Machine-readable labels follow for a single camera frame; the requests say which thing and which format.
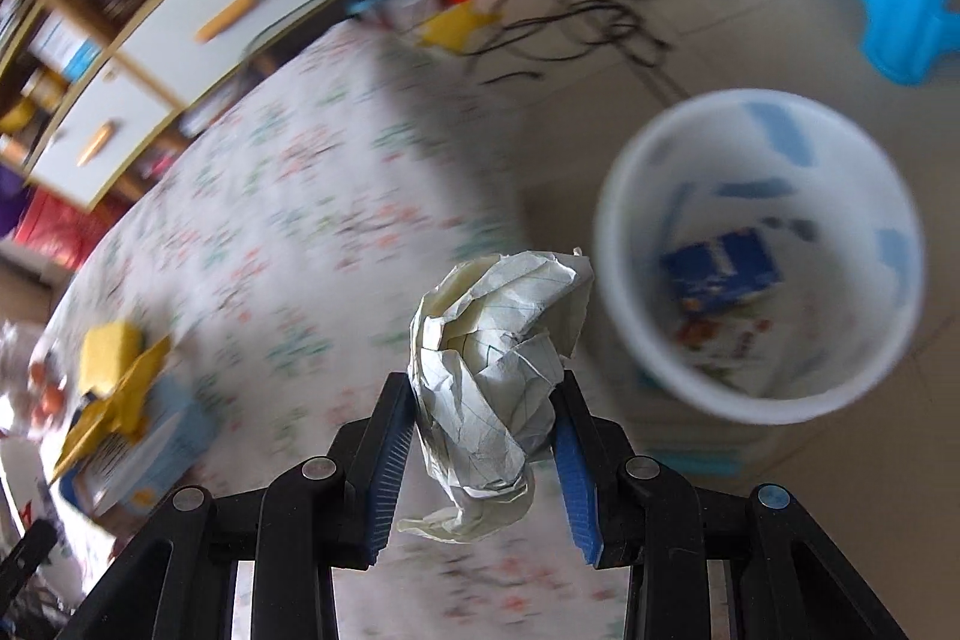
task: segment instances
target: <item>white cabinet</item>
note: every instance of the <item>white cabinet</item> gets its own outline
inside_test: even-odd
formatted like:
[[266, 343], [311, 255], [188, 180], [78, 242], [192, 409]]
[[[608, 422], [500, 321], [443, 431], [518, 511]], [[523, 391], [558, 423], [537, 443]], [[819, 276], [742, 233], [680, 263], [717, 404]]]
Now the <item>white cabinet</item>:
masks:
[[[30, 177], [78, 206], [92, 209], [171, 111], [122, 67], [107, 62], [64, 116]], [[107, 122], [112, 124], [112, 136], [79, 166], [80, 155]]]
[[208, 42], [197, 32], [236, 0], [163, 0], [120, 52], [189, 105], [235, 68], [264, 28], [310, 0], [257, 0], [236, 23]]

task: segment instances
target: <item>white trash bin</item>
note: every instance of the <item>white trash bin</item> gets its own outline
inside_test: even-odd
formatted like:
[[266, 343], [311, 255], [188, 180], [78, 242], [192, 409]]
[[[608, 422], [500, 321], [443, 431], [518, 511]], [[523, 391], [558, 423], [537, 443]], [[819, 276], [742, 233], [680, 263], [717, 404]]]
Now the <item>white trash bin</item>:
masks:
[[[690, 368], [661, 257], [752, 226], [784, 282], [757, 302], [789, 325], [766, 395]], [[923, 301], [923, 229], [880, 147], [815, 101], [714, 92], [662, 113], [613, 165], [596, 219], [597, 281], [635, 360], [690, 405], [789, 424], [839, 410], [904, 355]]]

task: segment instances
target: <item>yellow box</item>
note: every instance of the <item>yellow box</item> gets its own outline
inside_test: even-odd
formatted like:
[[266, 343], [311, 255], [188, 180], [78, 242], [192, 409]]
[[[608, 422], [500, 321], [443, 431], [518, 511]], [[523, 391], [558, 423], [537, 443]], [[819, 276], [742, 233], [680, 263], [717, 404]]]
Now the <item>yellow box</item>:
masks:
[[80, 393], [109, 396], [143, 349], [143, 333], [125, 320], [90, 329], [80, 350]]

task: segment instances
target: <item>blue box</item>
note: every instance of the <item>blue box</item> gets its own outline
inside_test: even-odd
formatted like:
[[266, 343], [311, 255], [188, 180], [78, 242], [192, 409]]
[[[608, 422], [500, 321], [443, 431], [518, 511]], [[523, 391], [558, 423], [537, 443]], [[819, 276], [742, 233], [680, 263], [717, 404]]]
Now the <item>blue box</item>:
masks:
[[731, 231], [662, 258], [680, 300], [693, 316], [742, 304], [781, 282], [781, 273], [756, 229]]
[[150, 386], [143, 415], [146, 431], [136, 444], [109, 434], [61, 480], [64, 499], [114, 533], [102, 521], [107, 511], [146, 519], [217, 437], [216, 421], [169, 372]]

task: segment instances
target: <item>yellow object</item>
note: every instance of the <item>yellow object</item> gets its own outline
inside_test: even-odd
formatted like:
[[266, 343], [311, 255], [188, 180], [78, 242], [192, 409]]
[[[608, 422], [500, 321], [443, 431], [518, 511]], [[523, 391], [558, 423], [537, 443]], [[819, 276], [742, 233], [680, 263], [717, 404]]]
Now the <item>yellow object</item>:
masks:
[[142, 333], [125, 320], [90, 329], [80, 350], [80, 393], [111, 394], [142, 349]]
[[478, 28], [498, 23], [502, 15], [477, 12], [473, 1], [465, 1], [430, 18], [421, 28], [421, 44], [438, 44], [444, 49], [462, 55], [467, 40]]
[[64, 477], [70, 467], [93, 453], [108, 434], [118, 432], [130, 442], [138, 442], [143, 437], [143, 404], [169, 352], [170, 336], [167, 335], [137, 357], [111, 396], [83, 408], [80, 420], [66, 434], [50, 482]]
[[77, 166], [85, 167], [88, 165], [90, 159], [104, 148], [104, 145], [109, 142], [116, 130], [117, 124], [113, 121], [107, 121], [94, 131], [90, 141], [83, 150], [80, 150], [80, 155], [77, 156]]
[[37, 111], [37, 105], [29, 98], [21, 98], [13, 109], [0, 118], [0, 134], [16, 134], [23, 128]]
[[48, 113], [54, 115], [61, 101], [64, 100], [69, 86], [70, 83], [55, 71], [40, 66], [30, 75], [30, 79], [20, 92], [23, 97], [29, 98], [37, 106], [43, 107]]
[[231, 25], [237, 23], [248, 12], [256, 9], [258, 4], [260, 4], [260, 0], [232, 1], [198, 28], [197, 33], [194, 34], [194, 39], [199, 44], [206, 44], [230, 28]]

